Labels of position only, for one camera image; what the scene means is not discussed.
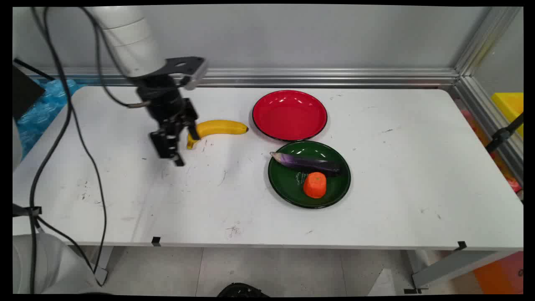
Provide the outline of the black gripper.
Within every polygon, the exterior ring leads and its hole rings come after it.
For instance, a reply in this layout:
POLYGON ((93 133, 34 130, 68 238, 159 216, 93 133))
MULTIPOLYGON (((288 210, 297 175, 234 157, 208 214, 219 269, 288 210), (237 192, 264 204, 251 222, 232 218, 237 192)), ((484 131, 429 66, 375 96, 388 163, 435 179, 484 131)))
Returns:
POLYGON ((180 94, 170 75, 142 78, 136 93, 149 102, 147 110, 159 126, 158 131, 149 133, 149 138, 160 158, 168 159, 176 166, 185 166, 178 152, 178 138, 184 128, 188 129, 189 140, 201 139, 197 131, 198 114, 189 98, 180 94))

